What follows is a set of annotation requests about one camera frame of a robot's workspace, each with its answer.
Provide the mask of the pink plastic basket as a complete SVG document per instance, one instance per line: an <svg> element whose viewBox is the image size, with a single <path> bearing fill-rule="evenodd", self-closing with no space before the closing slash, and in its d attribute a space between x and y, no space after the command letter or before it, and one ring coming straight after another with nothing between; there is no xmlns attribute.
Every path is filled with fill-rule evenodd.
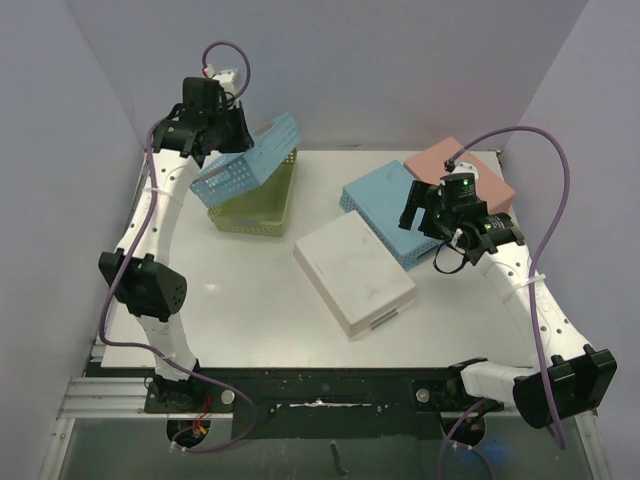
<svg viewBox="0 0 640 480"><path fill-rule="evenodd" d="M444 162L462 148L453 137L449 137L404 162L405 168L418 180L438 184L448 174ZM508 213L515 198L515 190L509 186L499 171L496 153L474 154L465 151L455 163L454 173L473 173L476 194L485 200L490 214Z"/></svg>

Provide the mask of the blue plastic basket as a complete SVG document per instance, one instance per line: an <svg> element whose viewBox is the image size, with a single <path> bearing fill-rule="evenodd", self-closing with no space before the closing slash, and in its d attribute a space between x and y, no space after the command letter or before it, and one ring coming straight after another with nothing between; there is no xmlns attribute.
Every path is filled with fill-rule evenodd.
<svg viewBox="0 0 640 480"><path fill-rule="evenodd" d="M207 160L190 190L207 208L243 195L262 186L299 142L295 119L285 113L254 133L251 149Z"/></svg>
<svg viewBox="0 0 640 480"><path fill-rule="evenodd" d="M345 213L358 212L405 270L424 261L441 244L416 227L399 227L413 180L400 162L392 161L344 186L339 200Z"/></svg>

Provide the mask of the green plastic basket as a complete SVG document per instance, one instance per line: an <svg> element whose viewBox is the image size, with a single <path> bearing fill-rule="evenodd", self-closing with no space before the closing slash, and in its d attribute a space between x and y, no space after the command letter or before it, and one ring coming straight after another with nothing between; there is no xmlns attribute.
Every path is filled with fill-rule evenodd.
<svg viewBox="0 0 640 480"><path fill-rule="evenodd" d="M208 209L222 232L283 237L293 194L297 149L294 148L266 182L236 198Z"/></svg>

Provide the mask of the white plastic basket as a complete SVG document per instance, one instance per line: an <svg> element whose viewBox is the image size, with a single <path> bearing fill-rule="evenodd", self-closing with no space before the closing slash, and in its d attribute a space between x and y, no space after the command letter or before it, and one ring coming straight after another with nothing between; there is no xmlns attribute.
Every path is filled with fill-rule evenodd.
<svg viewBox="0 0 640 480"><path fill-rule="evenodd" d="M416 284L356 211L298 239L293 257L348 340L415 299Z"/></svg>

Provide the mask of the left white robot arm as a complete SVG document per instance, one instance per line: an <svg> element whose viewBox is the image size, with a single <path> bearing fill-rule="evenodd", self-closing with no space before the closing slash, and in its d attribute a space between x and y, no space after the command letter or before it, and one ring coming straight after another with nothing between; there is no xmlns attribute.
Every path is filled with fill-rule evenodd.
<svg viewBox="0 0 640 480"><path fill-rule="evenodd" d="M214 152L243 153L254 145L233 81L188 77L182 100L150 129L148 168L128 230L114 251L99 258L108 301L126 306L143 328L142 349L155 360L155 378L168 386L180 410L200 405L204 387L193 379L198 361L187 340L180 310L187 280L169 265L170 246L191 183Z"/></svg>

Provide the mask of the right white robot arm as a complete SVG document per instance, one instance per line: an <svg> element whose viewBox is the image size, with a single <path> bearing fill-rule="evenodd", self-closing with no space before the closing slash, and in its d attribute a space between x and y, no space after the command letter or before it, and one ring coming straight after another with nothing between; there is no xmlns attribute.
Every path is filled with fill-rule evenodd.
<svg viewBox="0 0 640 480"><path fill-rule="evenodd" d="M598 407L617 370L607 349L596 350L574 327L537 271L528 246L507 213L491 214L476 194L471 173L437 184L412 182L399 226L443 241L463 254L497 291L525 342L532 365L510 367L488 360L466 364L445 384L448 402L469 408L480 397L516 407L542 429Z"/></svg>

